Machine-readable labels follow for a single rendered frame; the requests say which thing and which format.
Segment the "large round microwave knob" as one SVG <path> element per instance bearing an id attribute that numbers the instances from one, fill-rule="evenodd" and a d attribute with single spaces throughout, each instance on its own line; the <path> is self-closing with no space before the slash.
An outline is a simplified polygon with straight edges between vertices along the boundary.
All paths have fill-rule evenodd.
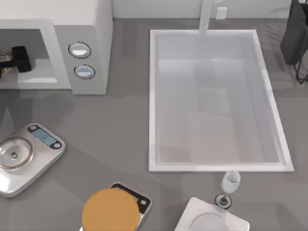
<path id="1" fill-rule="evenodd" d="M 91 55 L 91 48 L 88 44 L 78 41 L 68 46 L 69 53 L 77 59 L 85 59 Z"/>

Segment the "small round microwave knob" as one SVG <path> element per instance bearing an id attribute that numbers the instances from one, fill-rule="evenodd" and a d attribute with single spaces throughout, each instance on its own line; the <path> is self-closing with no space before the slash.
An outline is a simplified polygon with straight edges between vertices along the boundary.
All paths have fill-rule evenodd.
<path id="1" fill-rule="evenodd" d="M 80 79 L 91 79 L 95 76 L 95 69 L 89 65 L 80 65 L 74 68 L 74 74 Z"/>

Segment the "pale microwave oven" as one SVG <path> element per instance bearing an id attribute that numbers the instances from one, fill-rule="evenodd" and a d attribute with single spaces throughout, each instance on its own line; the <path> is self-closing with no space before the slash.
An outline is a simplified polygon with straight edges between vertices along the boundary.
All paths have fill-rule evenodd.
<path id="1" fill-rule="evenodd" d="M 71 90 L 77 95 L 104 95 L 113 36 L 110 0 L 0 0 L 0 50 L 25 46 L 32 70 L 13 68 L 0 78 L 1 90 Z M 91 55 L 73 57 L 68 46 L 88 44 Z M 91 79 L 74 68 L 89 65 Z"/>

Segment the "clear glass bowl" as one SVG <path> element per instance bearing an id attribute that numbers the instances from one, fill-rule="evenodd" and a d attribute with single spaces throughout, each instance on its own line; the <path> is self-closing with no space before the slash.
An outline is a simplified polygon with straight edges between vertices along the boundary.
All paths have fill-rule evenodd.
<path id="1" fill-rule="evenodd" d="M 34 155 L 34 148 L 23 137 L 9 137 L 0 143 L 0 168 L 18 169 L 27 164 Z"/>

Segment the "round orange wooden board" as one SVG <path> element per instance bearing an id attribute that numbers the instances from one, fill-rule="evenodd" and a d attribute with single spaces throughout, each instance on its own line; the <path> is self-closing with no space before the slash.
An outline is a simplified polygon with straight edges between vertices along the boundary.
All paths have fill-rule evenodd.
<path id="1" fill-rule="evenodd" d="M 105 188 L 91 195 L 80 217 L 83 231 L 135 231 L 139 208 L 135 199 L 117 188 Z"/>

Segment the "tall white tap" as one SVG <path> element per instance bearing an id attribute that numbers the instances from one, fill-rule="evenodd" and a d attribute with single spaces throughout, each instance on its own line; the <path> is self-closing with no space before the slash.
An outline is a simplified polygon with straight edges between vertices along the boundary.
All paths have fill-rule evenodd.
<path id="1" fill-rule="evenodd" d="M 199 21 L 199 33 L 202 36 L 205 35 L 208 30 L 212 4 L 213 0 L 202 0 L 200 21 Z"/>

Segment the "black and silver kitchen scale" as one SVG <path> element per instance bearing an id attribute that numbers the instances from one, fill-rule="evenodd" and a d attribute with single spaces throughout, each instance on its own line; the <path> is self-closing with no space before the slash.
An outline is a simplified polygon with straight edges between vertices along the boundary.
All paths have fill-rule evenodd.
<path id="1" fill-rule="evenodd" d="M 139 221 L 135 231 L 140 231 L 143 222 L 146 220 L 151 210 L 153 204 L 151 198 L 121 182 L 114 182 L 112 185 L 110 185 L 110 188 L 118 188 L 124 190 L 134 198 L 139 208 Z"/>

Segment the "white sink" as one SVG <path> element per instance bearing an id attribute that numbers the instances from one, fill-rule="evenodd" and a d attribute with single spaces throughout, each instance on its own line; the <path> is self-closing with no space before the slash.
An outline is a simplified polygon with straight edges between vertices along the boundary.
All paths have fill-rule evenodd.
<path id="1" fill-rule="evenodd" d="M 151 172 L 294 172 L 257 32 L 151 30 Z"/>

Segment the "small white tap lever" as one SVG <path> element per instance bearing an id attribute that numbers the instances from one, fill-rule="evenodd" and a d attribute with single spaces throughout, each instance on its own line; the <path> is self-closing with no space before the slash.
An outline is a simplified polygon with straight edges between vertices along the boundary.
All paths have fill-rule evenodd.
<path id="1" fill-rule="evenodd" d="M 225 20 L 227 18 L 228 8 L 225 6 L 219 6 L 216 10 L 216 20 Z"/>

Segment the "clear wine glass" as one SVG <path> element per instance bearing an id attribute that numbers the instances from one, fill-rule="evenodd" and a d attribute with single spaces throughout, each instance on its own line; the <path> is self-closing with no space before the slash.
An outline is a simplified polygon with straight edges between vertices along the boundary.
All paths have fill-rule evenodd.
<path id="1" fill-rule="evenodd" d="M 241 175 L 238 171 L 231 170 L 226 172 L 221 182 L 223 193 L 219 193 L 215 197 L 215 204 L 219 208 L 227 210 L 231 207 L 231 194 L 239 188 L 240 181 Z"/>

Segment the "white square plate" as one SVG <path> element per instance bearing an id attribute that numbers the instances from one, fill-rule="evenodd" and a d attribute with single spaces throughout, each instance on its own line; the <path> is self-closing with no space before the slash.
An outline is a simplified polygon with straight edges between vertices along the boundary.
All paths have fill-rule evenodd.
<path id="1" fill-rule="evenodd" d="M 191 197 L 174 231 L 250 231 L 250 224 L 227 210 Z"/>

